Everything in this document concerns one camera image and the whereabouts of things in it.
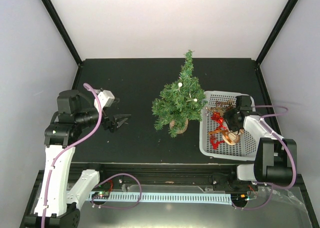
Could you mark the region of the white perforated plastic basket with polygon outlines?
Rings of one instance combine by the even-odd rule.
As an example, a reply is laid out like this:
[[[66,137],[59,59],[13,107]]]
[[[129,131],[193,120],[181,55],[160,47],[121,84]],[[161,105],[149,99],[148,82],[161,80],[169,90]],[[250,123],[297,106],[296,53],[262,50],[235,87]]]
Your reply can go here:
[[[206,91],[207,104],[202,109],[199,124],[200,151],[210,157],[237,161],[253,161],[257,145],[253,136],[240,129],[232,132],[223,118],[223,114],[236,106],[240,93]]]

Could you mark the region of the small green christmas tree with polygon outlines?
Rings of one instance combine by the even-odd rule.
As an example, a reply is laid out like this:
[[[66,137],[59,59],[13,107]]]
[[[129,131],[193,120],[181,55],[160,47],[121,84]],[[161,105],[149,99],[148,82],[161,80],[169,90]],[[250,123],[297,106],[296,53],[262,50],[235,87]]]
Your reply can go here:
[[[184,55],[184,64],[181,66],[177,81],[164,85],[151,107],[152,114],[156,117],[154,128],[159,131],[168,126],[168,134],[172,138],[184,133],[189,121],[201,121],[201,111],[207,104],[205,91],[198,77],[193,75],[193,51],[188,50]],[[175,91],[178,82],[182,82],[183,86],[191,91],[191,95],[198,99],[197,103],[183,102],[178,98]]]

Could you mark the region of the white bulb string lights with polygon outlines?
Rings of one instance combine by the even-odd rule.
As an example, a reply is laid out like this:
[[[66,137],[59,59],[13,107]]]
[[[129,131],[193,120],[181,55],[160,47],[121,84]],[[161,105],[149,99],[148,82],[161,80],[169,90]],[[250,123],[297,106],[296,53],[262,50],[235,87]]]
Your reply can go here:
[[[182,82],[177,83],[177,89],[175,89],[175,91],[177,92],[178,98],[183,102],[198,102],[198,99],[194,95],[191,95],[191,91],[187,90]]]

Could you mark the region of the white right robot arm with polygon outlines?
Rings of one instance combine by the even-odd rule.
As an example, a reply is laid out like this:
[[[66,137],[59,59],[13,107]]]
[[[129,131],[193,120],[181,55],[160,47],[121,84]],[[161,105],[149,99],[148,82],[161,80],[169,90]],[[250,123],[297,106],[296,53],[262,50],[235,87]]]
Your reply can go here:
[[[128,96],[113,112],[131,118],[99,148],[103,163],[234,165],[228,186],[246,181],[291,186],[297,178],[296,143],[274,131],[249,95],[218,92],[221,117],[207,111],[211,91]]]

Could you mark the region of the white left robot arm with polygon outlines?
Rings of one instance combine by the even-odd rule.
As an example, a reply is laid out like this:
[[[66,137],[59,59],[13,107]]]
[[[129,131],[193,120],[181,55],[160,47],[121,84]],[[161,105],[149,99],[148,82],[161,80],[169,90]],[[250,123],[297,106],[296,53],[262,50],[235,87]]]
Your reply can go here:
[[[92,88],[89,91],[94,100],[78,90],[66,90],[57,97],[57,112],[44,132],[45,169],[40,194],[31,213],[23,218],[24,228],[76,228],[91,190],[107,183],[106,173],[91,168],[83,170],[72,188],[67,189],[76,146],[99,126],[114,132],[130,118],[129,114],[112,118],[107,115],[106,109],[119,102],[111,91]]]

